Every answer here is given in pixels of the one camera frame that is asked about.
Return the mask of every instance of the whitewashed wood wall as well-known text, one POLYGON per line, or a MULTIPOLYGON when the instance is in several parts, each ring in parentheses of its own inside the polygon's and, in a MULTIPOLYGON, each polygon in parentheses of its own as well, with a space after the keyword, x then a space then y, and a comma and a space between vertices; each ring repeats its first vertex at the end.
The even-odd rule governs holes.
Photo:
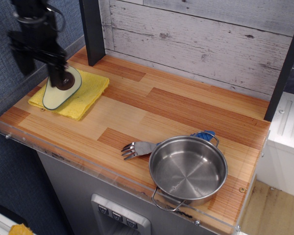
POLYGON ((99 0, 106 53, 270 100, 294 0, 99 0))

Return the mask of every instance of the button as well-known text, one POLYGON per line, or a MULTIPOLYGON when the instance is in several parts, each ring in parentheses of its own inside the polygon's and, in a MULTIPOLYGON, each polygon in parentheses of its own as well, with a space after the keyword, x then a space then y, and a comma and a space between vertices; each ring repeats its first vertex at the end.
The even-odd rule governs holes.
POLYGON ((112 216, 115 220, 119 221, 119 222, 123 222, 123 218, 122 215, 119 215, 117 213, 115 213, 114 211, 112 212, 112 216))
POLYGON ((131 228, 137 229, 137 223, 132 220, 126 219, 127 225, 131 228))
POLYGON ((100 211, 101 213, 103 213, 103 214, 109 214, 108 209, 105 208, 105 207, 103 207, 103 206, 101 206, 101 205, 98 205, 98 209, 99 209, 99 211, 100 211))

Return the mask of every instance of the pot rim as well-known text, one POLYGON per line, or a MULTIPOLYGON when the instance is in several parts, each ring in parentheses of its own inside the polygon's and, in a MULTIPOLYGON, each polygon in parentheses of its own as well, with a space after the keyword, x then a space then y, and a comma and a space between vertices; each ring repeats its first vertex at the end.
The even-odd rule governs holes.
POLYGON ((199 138, 199 137, 195 137, 195 136, 175 136, 175 137, 171 137, 169 139, 166 139, 165 141, 161 142, 159 145, 156 146, 156 148, 153 150, 153 152, 151 153, 150 155, 150 158, 149 158, 149 172, 150 172, 150 175, 151 175, 151 178, 152 180, 154 181, 154 183, 156 184, 156 186, 158 188, 161 189, 162 192, 164 192, 165 194, 171 196, 173 199, 176 199, 176 200, 200 200, 200 199, 205 199, 207 197, 211 197, 213 196, 217 191, 219 191, 219 189, 224 185, 225 183, 225 180, 227 178, 227 175, 228 175, 228 167, 227 167, 227 162, 226 162, 226 159, 224 157, 224 155, 221 153, 221 151, 216 147, 214 146, 211 142, 209 141, 206 141, 202 138, 199 138), (177 141, 177 140, 193 140, 193 141, 199 141, 199 142, 203 142, 205 143, 206 145, 210 146, 211 148, 213 148, 213 150, 215 150, 218 155, 220 156, 221 160, 222 160, 222 163, 224 164, 224 171, 225 171, 225 176, 224 176, 224 179, 223 181, 220 183, 220 185, 218 186, 217 189, 215 189, 213 192, 205 195, 205 196, 202 196, 202 197, 197 197, 197 198, 187 198, 187 197, 183 197, 183 198, 180 198, 180 197, 177 197, 176 195, 172 194, 172 193, 169 193, 165 190, 163 190, 162 187, 159 186, 159 184, 157 183, 157 181, 154 179, 154 176, 153 176, 153 173, 151 172, 151 169, 152 169, 152 160, 155 158, 155 155, 157 153, 157 151, 162 148, 164 145, 167 145, 167 144, 170 144, 174 141, 177 141))

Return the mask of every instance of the pot handle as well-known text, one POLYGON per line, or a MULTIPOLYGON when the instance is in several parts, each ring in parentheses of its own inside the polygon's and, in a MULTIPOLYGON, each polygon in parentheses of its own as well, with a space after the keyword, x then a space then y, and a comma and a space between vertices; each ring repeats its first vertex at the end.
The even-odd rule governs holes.
POLYGON ((161 206, 156 202, 156 200, 154 199, 155 194, 156 194, 156 192, 157 192, 158 189, 159 189, 159 187, 157 186, 156 189, 155 189, 155 191, 153 192, 153 195, 151 196, 151 199, 152 199, 153 203, 154 203, 157 207, 159 207, 160 209, 163 209, 164 211, 167 211, 167 212, 174 212, 174 211, 176 211, 177 209, 179 209, 179 207, 180 207, 180 206, 186 201, 186 200, 183 200, 183 201, 180 202, 180 204, 178 204, 177 207, 175 207, 174 209, 163 208, 163 207, 161 207, 161 206))
POLYGON ((205 134, 207 134, 207 135, 211 135, 213 138, 216 139, 216 141, 217 141, 217 143, 216 143, 216 147, 218 147, 219 140, 217 139, 217 137, 216 137, 215 135, 213 135, 213 134, 211 134, 211 133, 209 133, 209 132, 206 132, 206 131, 199 131, 199 132, 197 132, 196 135, 198 135, 199 133, 205 133, 205 134))

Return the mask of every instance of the screw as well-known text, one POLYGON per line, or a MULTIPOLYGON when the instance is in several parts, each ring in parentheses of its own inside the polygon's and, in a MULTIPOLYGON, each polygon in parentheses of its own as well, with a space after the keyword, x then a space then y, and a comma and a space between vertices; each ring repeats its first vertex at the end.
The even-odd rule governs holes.
POLYGON ((199 226, 199 225, 200 225, 200 221, 199 221, 199 220, 195 220, 195 221, 194 221, 194 224, 195 224, 196 226, 199 226))
POLYGON ((246 192, 246 191, 247 191, 247 189, 246 189, 246 188, 243 188, 243 187, 241 187, 241 188, 239 189, 239 191, 240 191, 241 193, 244 193, 244 192, 246 192))

